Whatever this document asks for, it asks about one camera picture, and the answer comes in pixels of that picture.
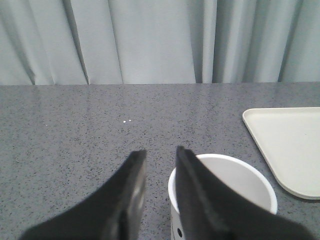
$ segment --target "black dot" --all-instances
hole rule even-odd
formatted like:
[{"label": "black dot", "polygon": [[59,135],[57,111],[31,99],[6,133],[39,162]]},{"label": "black dot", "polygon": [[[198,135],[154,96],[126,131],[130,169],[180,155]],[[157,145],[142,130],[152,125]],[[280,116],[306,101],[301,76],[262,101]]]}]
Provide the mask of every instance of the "black dot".
[{"label": "black dot", "polygon": [[178,228],[178,234],[179,234],[180,238],[182,238],[182,232],[181,232],[180,228]]}]

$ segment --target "curtain fold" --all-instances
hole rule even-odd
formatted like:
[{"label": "curtain fold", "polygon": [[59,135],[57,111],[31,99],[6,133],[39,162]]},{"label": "curtain fold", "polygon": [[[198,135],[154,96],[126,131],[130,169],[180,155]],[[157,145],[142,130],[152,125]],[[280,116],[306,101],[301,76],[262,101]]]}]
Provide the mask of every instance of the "curtain fold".
[{"label": "curtain fold", "polygon": [[0,85],[320,81],[320,1],[1,0]]}]

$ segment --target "gray speckled countertop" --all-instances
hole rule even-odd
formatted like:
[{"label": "gray speckled countertop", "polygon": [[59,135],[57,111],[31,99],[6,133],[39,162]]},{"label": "gray speckled countertop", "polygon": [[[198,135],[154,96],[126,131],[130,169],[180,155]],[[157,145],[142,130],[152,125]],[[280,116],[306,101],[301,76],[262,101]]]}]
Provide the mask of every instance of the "gray speckled countertop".
[{"label": "gray speckled countertop", "polygon": [[139,149],[148,152],[139,239],[170,239],[177,145],[253,165],[274,187],[278,214],[320,238],[320,201],[278,185],[242,121],[249,108],[316,106],[320,82],[1,86],[0,239],[80,202]]}]

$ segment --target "white cup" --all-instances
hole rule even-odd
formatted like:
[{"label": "white cup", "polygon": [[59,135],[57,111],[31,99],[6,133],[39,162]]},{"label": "white cup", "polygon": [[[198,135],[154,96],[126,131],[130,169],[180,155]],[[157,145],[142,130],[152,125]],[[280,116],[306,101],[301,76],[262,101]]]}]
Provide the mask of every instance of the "white cup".
[{"label": "white cup", "polygon": [[[275,191],[268,180],[253,166],[234,157],[220,154],[200,154],[196,157],[235,192],[270,213],[277,213]],[[176,197],[176,169],[173,169],[170,175],[168,192],[171,201],[171,240],[185,240]]]}]

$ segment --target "table surface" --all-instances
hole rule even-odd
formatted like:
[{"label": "table surface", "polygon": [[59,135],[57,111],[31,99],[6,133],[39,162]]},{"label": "table surface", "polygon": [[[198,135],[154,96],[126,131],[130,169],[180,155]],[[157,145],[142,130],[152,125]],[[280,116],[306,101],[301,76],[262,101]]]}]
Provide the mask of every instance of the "table surface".
[{"label": "table surface", "polygon": [[0,87],[0,239],[58,215],[146,149],[139,239],[170,239],[176,146],[239,158],[271,183],[278,214],[320,238],[320,201],[273,177],[242,120],[250,108],[319,107],[320,82]]}]

